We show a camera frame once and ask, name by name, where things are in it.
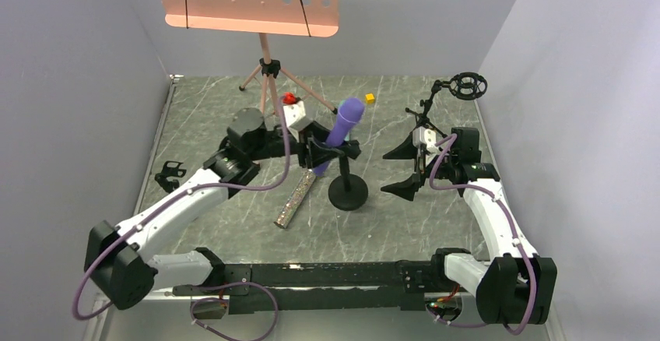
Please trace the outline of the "purple microphone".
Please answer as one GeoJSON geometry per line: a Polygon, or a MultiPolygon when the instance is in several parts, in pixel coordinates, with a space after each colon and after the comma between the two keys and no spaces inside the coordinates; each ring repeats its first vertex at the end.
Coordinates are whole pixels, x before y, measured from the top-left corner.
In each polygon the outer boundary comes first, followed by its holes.
{"type": "MultiPolygon", "coordinates": [[[[329,132],[325,145],[329,147],[339,148],[340,146],[345,144],[347,142],[345,138],[353,129],[353,127],[360,122],[361,118],[363,117],[365,108],[366,105],[358,98],[350,97],[346,99],[346,104],[344,106],[344,111],[343,111],[344,115],[346,116],[346,120],[345,121],[340,120],[337,118],[336,115],[335,124],[332,130],[329,132]]],[[[349,158],[356,159],[357,156],[359,155],[358,154],[359,146],[357,145],[358,144],[349,145],[349,154],[355,154],[353,156],[350,156],[349,158]]],[[[312,170],[312,171],[315,172],[317,177],[321,177],[323,176],[326,169],[312,170]]]]}

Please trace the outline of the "black round-base microphone stand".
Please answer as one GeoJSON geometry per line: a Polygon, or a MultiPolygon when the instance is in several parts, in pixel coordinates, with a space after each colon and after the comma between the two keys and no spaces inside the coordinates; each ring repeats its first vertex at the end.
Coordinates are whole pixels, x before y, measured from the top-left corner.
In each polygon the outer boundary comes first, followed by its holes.
{"type": "Polygon", "coordinates": [[[352,174],[349,159],[356,159],[361,154],[357,140],[349,140],[339,147],[339,176],[328,187],[328,199],[339,210],[355,211],[363,206],[369,195],[367,183],[362,177],[352,174]]]}

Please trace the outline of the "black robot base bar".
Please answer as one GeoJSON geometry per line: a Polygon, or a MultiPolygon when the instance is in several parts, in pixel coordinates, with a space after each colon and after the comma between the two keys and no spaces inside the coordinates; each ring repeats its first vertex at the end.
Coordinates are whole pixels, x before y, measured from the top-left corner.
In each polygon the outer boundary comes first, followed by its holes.
{"type": "Polygon", "coordinates": [[[222,294],[232,315],[281,311],[397,308],[422,311],[450,294],[456,283],[440,278],[428,261],[228,264],[222,282],[175,286],[176,297],[222,294]]]}

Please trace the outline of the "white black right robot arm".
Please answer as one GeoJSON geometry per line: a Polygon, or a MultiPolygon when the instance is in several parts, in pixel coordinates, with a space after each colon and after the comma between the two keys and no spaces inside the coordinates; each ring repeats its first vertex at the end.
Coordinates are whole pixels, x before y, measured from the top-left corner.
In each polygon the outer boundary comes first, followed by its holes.
{"type": "Polygon", "coordinates": [[[556,264],[539,256],[522,233],[497,170],[482,160],[478,130],[454,127],[442,135],[431,128],[414,128],[383,157],[413,160],[416,167],[406,180],[382,187],[383,192],[412,201],[424,185],[441,190],[437,181],[447,180],[446,188],[464,199],[482,232],[490,257],[487,264],[466,249],[439,248],[430,260],[433,280],[467,290],[476,301],[482,325],[501,324],[519,335],[527,325],[544,324],[556,264]]]}

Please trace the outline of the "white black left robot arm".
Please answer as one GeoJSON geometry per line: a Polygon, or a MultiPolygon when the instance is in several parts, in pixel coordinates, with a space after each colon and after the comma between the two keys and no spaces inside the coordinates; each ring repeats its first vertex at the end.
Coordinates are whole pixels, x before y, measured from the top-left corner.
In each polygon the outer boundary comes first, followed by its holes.
{"type": "Polygon", "coordinates": [[[182,255],[160,249],[197,217],[250,189],[259,160],[296,155],[303,167],[315,167],[329,129],[286,106],[285,122],[267,129],[256,108],[238,111],[219,149],[183,185],[128,220],[97,224],[88,239],[84,269],[120,310],[135,306],[163,287],[210,288],[226,282],[225,264],[208,248],[182,255]]]}

